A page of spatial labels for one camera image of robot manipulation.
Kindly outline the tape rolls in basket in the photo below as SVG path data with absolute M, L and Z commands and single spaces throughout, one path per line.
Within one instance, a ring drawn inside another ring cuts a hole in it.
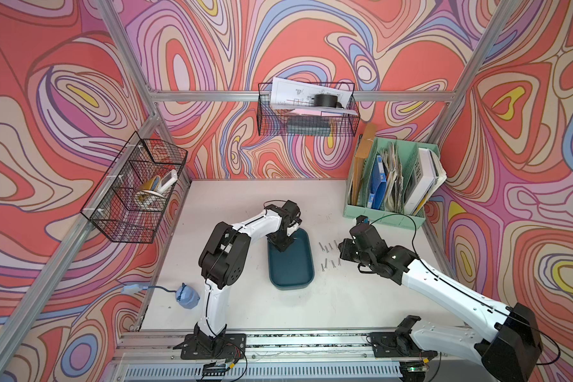
M 142 209 L 152 209 L 165 200 L 172 186 L 178 180 L 176 170 L 170 170 L 163 176 L 154 176 L 141 185 L 135 193 L 134 200 Z

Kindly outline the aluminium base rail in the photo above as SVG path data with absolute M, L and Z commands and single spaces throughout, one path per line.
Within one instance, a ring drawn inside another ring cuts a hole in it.
M 243 355 L 183 360 L 185 331 L 125 334 L 104 381 L 491 381 L 483 367 L 447 354 L 378 358 L 369 329 L 250 330 Z

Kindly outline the blue folder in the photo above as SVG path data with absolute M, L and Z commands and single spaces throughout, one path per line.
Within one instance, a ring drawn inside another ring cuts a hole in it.
M 369 183 L 369 195 L 366 207 L 368 209 L 379 210 L 387 189 L 387 176 L 385 165 L 381 155 L 377 155 L 372 166 L 372 173 Z

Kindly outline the white paper sheets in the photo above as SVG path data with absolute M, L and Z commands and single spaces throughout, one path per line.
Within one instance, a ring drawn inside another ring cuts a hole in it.
M 342 108 L 315 108 L 313 98 L 321 93 L 339 96 Z M 358 112 L 349 106 L 352 97 L 353 93 L 346 90 L 275 77 L 272 80 L 269 104 L 274 110 L 293 111 L 295 114 L 309 116 L 357 116 Z

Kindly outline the black tape roll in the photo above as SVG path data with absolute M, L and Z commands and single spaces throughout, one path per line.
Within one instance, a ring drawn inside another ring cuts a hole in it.
M 342 108 L 339 102 L 339 96 L 327 93 L 315 95 L 313 98 L 313 106 L 315 108 Z

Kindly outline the white book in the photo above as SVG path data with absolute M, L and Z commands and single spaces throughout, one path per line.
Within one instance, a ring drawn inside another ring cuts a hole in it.
M 439 156 L 428 148 L 415 152 L 412 174 L 404 194 L 404 213 L 416 215 L 437 189 L 447 180 Z

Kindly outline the brown folder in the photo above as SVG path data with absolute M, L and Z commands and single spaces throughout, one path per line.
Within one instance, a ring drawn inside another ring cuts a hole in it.
M 363 177 L 364 163 L 369 157 L 373 141 L 376 137 L 377 125 L 368 123 L 358 142 L 357 149 L 353 156 L 353 175 L 350 191 L 350 205 L 357 205 L 361 181 Z

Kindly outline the green file organizer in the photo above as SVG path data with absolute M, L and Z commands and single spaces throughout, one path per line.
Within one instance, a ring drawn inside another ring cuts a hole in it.
M 390 143 L 393 143 L 397 147 L 397 152 L 399 154 L 402 168 L 404 171 L 404 182 L 409 181 L 412 175 L 412 167 L 415 159 L 415 155 L 418 154 L 420 148 L 428 149 L 435 153 L 437 157 L 440 156 L 439 148 L 437 145 L 432 143 L 417 143 L 405 140 L 396 140 L 389 138 L 374 138 L 373 144 L 370 149 L 369 158 L 373 157 L 376 153 L 381 150 L 386 149 Z M 355 158 L 352 159 L 350 164 L 350 171 L 348 173 L 348 178 L 346 180 L 346 192 L 344 199 L 344 207 L 342 215 L 346 218 L 356 218 L 358 216 L 364 215 L 369 218 L 370 221 L 375 221 L 378 219 L 377 224 L 383 224 L 392 227 L 398 227 L 403 229 L 419 229 L 426 221 L 426 215 L 424 209 L 418 211 L 416 215 L 411 216 L 413 222 L 411 222 L 406 216 L 399 215 L 397 213 L 392 213 L 385 211 L 384 208 L 378 209 L 368 209 L 365 206 L 361 207 L 359 205 L 351 204 L 351 188 L 353 183 L 353 175 L 355 171 Z

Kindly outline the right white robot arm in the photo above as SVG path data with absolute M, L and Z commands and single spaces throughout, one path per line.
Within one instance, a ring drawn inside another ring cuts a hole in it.
M 362 273 L 416 291 L 468 325 L 466 329 L 433 327 L 417 319 L 407 334 L 419 349 L 450 353 L 480 364 L 499 381 L 527 381 L 541 365 L 544 334 L 536 314 L 526 305 L 510 307 L 472 291 L 403 246 L 352 237 L 338 248 L 340 258 L 357 264 Z

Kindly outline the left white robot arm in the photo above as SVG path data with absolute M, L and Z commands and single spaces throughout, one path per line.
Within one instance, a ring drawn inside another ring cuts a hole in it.
M 241 347 L 246 336 L 226 334 L 230 288 L 243 273 L 251 244 L 265 238 L 269 248 L 289 253 L 301 224 L 299 207 L 288 201 L 281 207 L 270 204 L 246 221 L 215 226 L 198 261 L 205 281 L 202 316 L 194 332 L 174 347 L 181 351 L 181 359 L 237 359 L 244 355 Z

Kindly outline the teal plastic storage tray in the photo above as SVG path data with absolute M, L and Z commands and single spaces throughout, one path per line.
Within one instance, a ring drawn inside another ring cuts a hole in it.
M 269 279 L 280 291 L 306 288 L 315 278 L 308 233 L 299 229 L 291 237 L 294 241 L 285 251 L 267 242 Z

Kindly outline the stack of magazines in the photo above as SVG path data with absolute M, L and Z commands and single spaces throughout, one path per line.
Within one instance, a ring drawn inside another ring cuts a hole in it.
M 387 178 L 384 209 L 392 213 L 402 213 L 404 175 L 398 147 L 395 143 L 389 143 L 381 156 Z

